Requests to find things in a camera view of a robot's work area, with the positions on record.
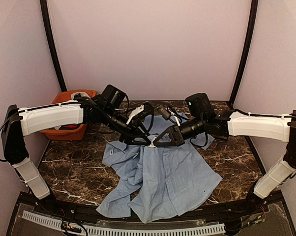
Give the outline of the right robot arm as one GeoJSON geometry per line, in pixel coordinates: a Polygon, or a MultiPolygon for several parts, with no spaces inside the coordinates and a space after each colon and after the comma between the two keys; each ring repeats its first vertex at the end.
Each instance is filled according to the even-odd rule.
{"type": "Polygon", "coordinates": [[[242,210],[253,213],[274,189],[296,174],[296,110],[281,115],[256,114],[239,109],[215,111],[205,93],[186,98],[192,118],[166,128],[154,141],[155,146],[178,147],[199,134],[221,138],[249,137],[257,147],[274,144],[279,159],[268,166],[254,185],[252,194],[242,201],[242,210]]]}

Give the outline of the orange plastic basket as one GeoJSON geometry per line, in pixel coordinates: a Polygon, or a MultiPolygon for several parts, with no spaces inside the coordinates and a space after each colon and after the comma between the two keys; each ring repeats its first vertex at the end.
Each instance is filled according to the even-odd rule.
{"type": "MultiPolygon", "coordinates": [[[[62,92],[55,97],[53,104],[68,101],[76,93],[86,93],[90,98],[96,96],[96,91],[88,89],[70,90],[62,92]]],[[[57,128],[40,131],[50,140],[81,140],[84,136],[87,124],[70,124],[57,128]]]]}

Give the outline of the black left frame pole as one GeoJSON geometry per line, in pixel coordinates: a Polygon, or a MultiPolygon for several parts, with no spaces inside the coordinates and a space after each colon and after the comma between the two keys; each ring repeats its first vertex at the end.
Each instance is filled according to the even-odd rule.
{"type": "Polygon", "coordinates": [[[54,37],[53,37],[53,32],[52,32],[51,20],[50,20],[49,9],[48,9],[48,1],[40,0],[40,8],[41,8],[41,15],[42,15],[43,25],[45,29],[46,39],[47,39],[47,43],[50,51],[50,56],[51,56],[56,77],[58,80],[59,88],[62,92],[66,92],[67,87],[66,87],[65,80],[60,67],[59,58],[58,58],[54,37]]]}

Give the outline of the light blue shirt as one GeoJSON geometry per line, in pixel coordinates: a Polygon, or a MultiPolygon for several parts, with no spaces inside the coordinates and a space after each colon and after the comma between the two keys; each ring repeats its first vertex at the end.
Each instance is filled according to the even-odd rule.
{"type": "Polygon", "coordinates": [[[113,141],[102,162],[120,180],[97,211],[108,218],[136,213],[143,223],[180,216],[203,204],[221,182],[186,141],[179,147],[147,147],[113,141]]]}

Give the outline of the black frame pole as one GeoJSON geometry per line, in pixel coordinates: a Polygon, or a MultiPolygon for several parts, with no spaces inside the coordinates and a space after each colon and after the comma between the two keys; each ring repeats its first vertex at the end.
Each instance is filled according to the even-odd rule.
{"type": "Polygon", "coordinates": [[[236,101],[237,94],[239,92],[240,84],[244,75],[244,70],[246,67],[250,46],[253,38],[253,32],[255,27],[255,21],[257,16],[257,10],[258,10],[258,0],[251,0],[251,6],[249,11],[249,17],[248,17],[248,24],[247,24],[247,30],[245,35],[245,40],[243,44],[242,54],[239,61],[239,66],[235,78],[235,82],[232,88],[232,92],[229,98],[229,105],[232,107],[236,101]]]}
{"type": "Polygon", "coordinates": [[[41,15],[42,15],[43,25],[45,29],[46,39],[47,39],[47,43],[50,51],[50,56],[51,56],[56,77],[58,80],[59,88],[62,92],[66,92],[67,87],[66,87],[65,80],[60,67],[59,58],[58,58],[54,37],[53,37],[53,32],[52,32],[51,20],[50,20],[49,9],[48,9],[48,1],[40,0],[40,8],[41,8],[41,15]]]}

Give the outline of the black right frame pole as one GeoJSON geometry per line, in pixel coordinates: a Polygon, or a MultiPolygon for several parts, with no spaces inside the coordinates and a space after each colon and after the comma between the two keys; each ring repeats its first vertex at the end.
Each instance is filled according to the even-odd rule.
{"type": "Polygon", "coordinates": [[[248,24],[247,24],[247,30],[245,35],[245,40],[243,44],[242,54],[239,61],[239,66],[235,78],[235,82],[232,88],[232,92],[229,98],[229,105],[232,107],[236,101],[237,94],[239,92],[240,84],[244,75],[244,70],[246,67],[250,46],[253,38],[253,32],[255,27],[255,21],[257,16],[257,10],[258,10],[258,0],[251,0],[251,6],[249,11],[249,17],[248,17],[248,24]]]}

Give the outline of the white cloth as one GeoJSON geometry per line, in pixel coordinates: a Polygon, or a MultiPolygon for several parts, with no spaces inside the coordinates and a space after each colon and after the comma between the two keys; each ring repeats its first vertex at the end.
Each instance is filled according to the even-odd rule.
{"type": "Polygon", "coordinates": [[[71,96],[71,99],[73,99],[73,100],[75,100],[76,97],[87,97],[87,98],[90,98],[90,96],[86,92],[82,92],[82,91],[74,92],[70,96],[71,96]]]}

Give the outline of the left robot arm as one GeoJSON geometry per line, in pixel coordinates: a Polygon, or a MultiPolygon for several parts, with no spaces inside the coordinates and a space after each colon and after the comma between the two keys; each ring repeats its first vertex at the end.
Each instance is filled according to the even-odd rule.
{"type": "Polygon", "coordinates": [[[3,157],[0,162],[14,168],[21,182],[41,200],[40,205],[49,214],[56,214],[60,204],[38,170],[39,158],[48,140],[41,131],[66,125],[100,123],[121,134],[121,140],[130,143],[136,138],[148,141],[151,126],[145,128],[143,120],[153,115],[153,107],[145,102],[136,108],[127,107],[123,112],[120,105],[128,102],[127,94],[108,85],[102,94],[90,90],[72,90],[64,101],[34,107],[7,108],[0,127],[3,157]]]}

